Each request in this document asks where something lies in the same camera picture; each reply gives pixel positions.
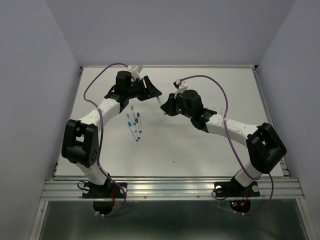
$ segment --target metal frame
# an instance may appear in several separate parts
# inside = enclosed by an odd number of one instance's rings
[[[260,94],[267,120],[273,125],[270,112],[265,101],[257,71],[253,65],[145,65],[145,68],[237,68],[252,69]],[[298,179],[291,179],[286,162],[280,162],[284,177],[274,177],[273,199],[296,199],[308,238],[317,239],[317,234],[309,214],[305,196]],[[40,237],[49,201],[92,201],[83,199],[82,191],[77,188],[83,176],[53,176],[54,180],[44,183],[40,204],[33,224],[30,239]],[[215,183],[229,181],[230,177],[114,177],[117,182],[126,182],[127,201],[215,201],[212,196]],[[271,181],[263,177],[258,181],[261,196],[255,199],[268,199],[271,193]],[[95,199],[95,201],[111,201],[111,199]]]

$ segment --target white wall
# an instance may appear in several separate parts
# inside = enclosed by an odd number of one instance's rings
[[[82,66],[259,64],[295,0],[46,0]]]
[[[320,1],[297,0],[258,68],[272,120],[287,147],[320,236]]]
[[[28,239],[80,69],[44,0],[0,7],[0,238]]]

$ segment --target screw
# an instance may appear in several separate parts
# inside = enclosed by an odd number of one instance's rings
[[[257,192],[259,192],[259,187],[258,187],[257,185],[253,185],[253,186],[252,186],[252,190],[253,190],[255,193],[257,193]]]

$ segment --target wall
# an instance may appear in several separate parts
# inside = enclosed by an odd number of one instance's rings
[[[320,236],[320,1],[297,0],[258,68],[274,125]]]
[[[0,238],[25,240],[80,69],[43,0],[1,1],[0,32]]]
[[[46,0],[82,66],[259,64],[294,0]]]

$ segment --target table surface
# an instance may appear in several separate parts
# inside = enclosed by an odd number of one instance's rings
[[[80,119],[94,107],[85,102],[83,93],[88,84],[102,70],[101,67],[85,67],[79,83],[71,119]],[[105,71],[87,92],[87,98],[100,103],[112,85],[117,72],[124,68],[113,67]],[[227,117],[246,124],[261,125],[267,122],[261,97],[250,68],[187,68],[146,67],[141,72],[162,92],[164,103],[175,92],[173,82],[191,75],[208,75],[224,88],[229,102]],[[186,81],[196,90],[206,108],[223,113],[225,99],[221,90],[206,78]],[[135,142],[128,127],[126,113],[133,105],[140,112],[142,134]],[[112,176],[124,177],[232,177],[240,166],[228,140],[219,135],[199,131],[182,115],[175,117],[162,113],[156,98],[138,101],[131,99],[123,112],[104,127],[103,148],[100,162]],[[246,147],[234,142],[244,164],[249,161]],[[271,172],[282,177],[278,164]],[[83,176],[74,164],[61,155],[56,177]]]

